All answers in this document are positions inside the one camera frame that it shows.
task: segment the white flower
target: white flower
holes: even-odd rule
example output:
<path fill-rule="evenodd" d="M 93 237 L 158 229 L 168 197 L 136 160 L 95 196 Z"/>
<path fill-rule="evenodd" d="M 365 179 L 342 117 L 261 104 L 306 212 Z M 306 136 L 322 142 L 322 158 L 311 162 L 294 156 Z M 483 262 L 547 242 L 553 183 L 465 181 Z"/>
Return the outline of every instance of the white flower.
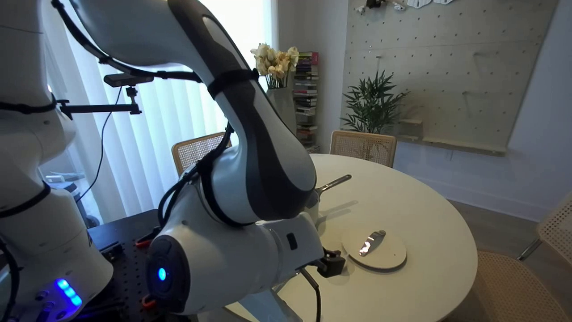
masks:
<path fill-rule="evenodd" d="M 256 70 L 261 76 L 270 76 L 283 83 L 290 72 L 297 70 L 299 51 L 290 47 L 286 52 L 274 51 L 267 43 L 260 43 L 258 49 L 251 51 L 256 58 Z"/>

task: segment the white curtain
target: white curtain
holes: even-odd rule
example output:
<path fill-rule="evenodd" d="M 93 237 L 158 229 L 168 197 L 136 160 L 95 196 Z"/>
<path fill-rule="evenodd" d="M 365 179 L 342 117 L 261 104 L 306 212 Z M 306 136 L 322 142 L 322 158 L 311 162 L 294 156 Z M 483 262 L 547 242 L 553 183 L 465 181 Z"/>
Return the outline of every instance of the white curtain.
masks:
<path fill-rule="evenodd" d="M 254 67 L 251 49 L 276 43 L 274 0 L 202 0 L 227 29 L 242 54 Z M 50 86 L 70 104 L 113 104 L 117 88 L 102 83 L 109 67 L 99 67 L 83 47 L 65 33 L 59 17 L 47 8 L 47 63 Z M 104 222 L 158 208 L 163 194 L 177 181 L 170 149 L 188 138 L 226 129 L 226 117 L 204 85 L 156 81 L 138 86 L 136 102 L 143 115 L 115 113 L 106 128 L 106 160 L 93 194 L 84 197 L 90 215 Z M 50 170 L 86 174 L 83 188 L 97 176 L 102 128 L 108 115 L 77 115 L 77 140 Z"/>

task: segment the green plant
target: green plant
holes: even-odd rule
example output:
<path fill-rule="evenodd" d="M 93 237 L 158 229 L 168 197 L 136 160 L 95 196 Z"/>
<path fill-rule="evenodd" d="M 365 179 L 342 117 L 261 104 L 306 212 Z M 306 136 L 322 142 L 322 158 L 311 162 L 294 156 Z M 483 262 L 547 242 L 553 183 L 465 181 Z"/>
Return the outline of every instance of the green plant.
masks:
<path fill-rule="evenodd" d="M 349 115 L 342 120 L 347 128 L 360 133 L 386 133 L 399 119 L 401 101 L 406 94 L 394 95 L 394 74 L 376 72 L 374 79 L 360 79 L 358 86 L 344 95 Z"/>

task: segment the white robotic arm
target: white robotic arm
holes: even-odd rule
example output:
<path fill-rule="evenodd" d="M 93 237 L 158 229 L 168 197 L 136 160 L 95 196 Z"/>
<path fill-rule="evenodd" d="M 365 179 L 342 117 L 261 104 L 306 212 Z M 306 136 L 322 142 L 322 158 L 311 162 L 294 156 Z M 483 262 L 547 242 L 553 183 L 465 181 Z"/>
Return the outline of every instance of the white robotic arm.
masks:
<path fill-rule="evenodd" d="M 67 321 L 111 281 L 113 267 L 92 246 L 74 197 L 50 190 L 38 172 L 75 135 L 47 86 L 41 8 L 0 2 L 0 240 L 18 278 L 0 319 L 9 310 L 20 321 Z"/>
<path fill-rule="evenodd" d="M 202 163 L 208 167 L 199 174 L 186 176 L 190 181 L 170 197 L 170 217 L 151 247 L 151 294 L 176 314 L 199 314 L 269 290 L 320 260 L 317 231 L 299 215 L 315 192 L 313 163 L 217 18 L 199 0 L 72 4 L 111 58 L 133 67 L 190 67 L 210 86 L 240 140 L 238 147 Z M 31 106 L 24 99 L 9 102 Z"/>

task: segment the bulletin board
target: bulletin board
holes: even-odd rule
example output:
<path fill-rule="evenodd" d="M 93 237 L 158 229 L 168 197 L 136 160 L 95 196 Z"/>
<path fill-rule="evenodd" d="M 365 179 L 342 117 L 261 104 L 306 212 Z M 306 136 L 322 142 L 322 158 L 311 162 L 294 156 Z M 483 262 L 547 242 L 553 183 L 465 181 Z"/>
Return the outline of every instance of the bulletin board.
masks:
<path fill-rule="evenodd" d="M 394 74 L 422 142 L 504 154 L 558 0 L 408 2 L 349 2 L 345 90 Z"/>

